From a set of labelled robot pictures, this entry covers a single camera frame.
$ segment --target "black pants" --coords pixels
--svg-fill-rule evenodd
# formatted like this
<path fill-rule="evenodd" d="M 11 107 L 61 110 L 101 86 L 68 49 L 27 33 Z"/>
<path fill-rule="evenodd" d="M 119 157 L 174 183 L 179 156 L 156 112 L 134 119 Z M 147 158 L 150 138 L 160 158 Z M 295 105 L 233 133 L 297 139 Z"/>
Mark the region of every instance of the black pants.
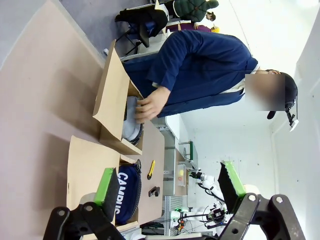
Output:
<path fill-rule="evenodd" d="M 166 7 L 166 9 L 168 10 L 169 16 L 173 16 L 174 19 L 179 18 L 174 10 L 174 0 L 170 0 L 170 1 L 166 1 L 164 3 L 164 6 Z"/>

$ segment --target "black cap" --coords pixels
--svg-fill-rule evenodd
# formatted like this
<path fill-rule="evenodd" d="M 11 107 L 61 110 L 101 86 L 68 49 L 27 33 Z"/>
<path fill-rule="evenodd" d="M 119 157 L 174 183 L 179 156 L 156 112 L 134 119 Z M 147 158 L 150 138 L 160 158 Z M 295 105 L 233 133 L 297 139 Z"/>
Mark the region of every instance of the black cap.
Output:
<path fill-rule="evenodd" d="M 295 80 L 287 73 L 280 72 L 284 75 L 284 102 L 285 107 L 283 110 L 286 109 L 287 106 L 294 105 L 296 98 L 298 96 L 298 87 L 295 83 Z M 276 111 L 270 111 L 267 118 L 272 119 L 276 115 Z"/>

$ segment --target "person in green jacket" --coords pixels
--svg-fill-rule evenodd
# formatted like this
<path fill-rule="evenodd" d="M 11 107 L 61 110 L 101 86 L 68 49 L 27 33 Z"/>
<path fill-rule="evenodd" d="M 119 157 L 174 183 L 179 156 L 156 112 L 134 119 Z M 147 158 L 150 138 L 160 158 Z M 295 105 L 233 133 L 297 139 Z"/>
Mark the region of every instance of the person in green jacket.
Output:
<path fill-rule="evenodd" d="M 214 13 L 208 12 L 208 10 L 218 7 L 219 3 L 217 0 L 170 0 L 165 2 L 164 5 L 173 18 L 197 23 L 205 17 L 214 21 L 216 19 Z"/>

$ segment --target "green gripper pad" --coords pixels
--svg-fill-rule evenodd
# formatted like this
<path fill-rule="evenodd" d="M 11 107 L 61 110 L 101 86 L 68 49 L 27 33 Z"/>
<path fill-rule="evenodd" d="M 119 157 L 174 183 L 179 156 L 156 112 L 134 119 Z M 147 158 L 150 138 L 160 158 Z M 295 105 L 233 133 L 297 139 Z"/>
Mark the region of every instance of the green gripper pad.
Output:
<path fill-rule="evenodd" d="M 94 203 L 100 206 L 110 222 L 114 219 L 120 184 L 116 168 L 106 168 L 101 177 L 94 197 Z"/>
<path fill-rule="evenodd" d="M 222 161 L 221 170 L 218 178 L 221 192 L 228 209 L 228 212 L 234 214 L 242 199 L 246 195 L 246 190 L 231 161 Z"/>

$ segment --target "maroon clothing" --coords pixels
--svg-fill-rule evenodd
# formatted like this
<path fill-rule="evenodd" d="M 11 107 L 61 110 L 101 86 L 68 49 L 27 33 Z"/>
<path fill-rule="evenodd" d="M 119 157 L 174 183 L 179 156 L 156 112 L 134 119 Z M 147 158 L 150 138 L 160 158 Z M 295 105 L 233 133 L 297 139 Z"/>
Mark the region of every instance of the maroon clothing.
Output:
<path fill-rule="evenodd" d="M 181 26 L 181 30 L 195 30 L 194 24 L 190 23 L 190 22 L 189 23 L 181 23 L 180 26 Z M 178 31 L 178 24 L 166 26 L 166 30 L 168 30 L 168 29 L 170 30 L 170 32 L 177 32 Z M 197 30 L 201 31 L 201 32 L 207 32 L 207 33 L 211 32 L 210 28 L 203 26 L 203 25 L 199 25 Z"/>

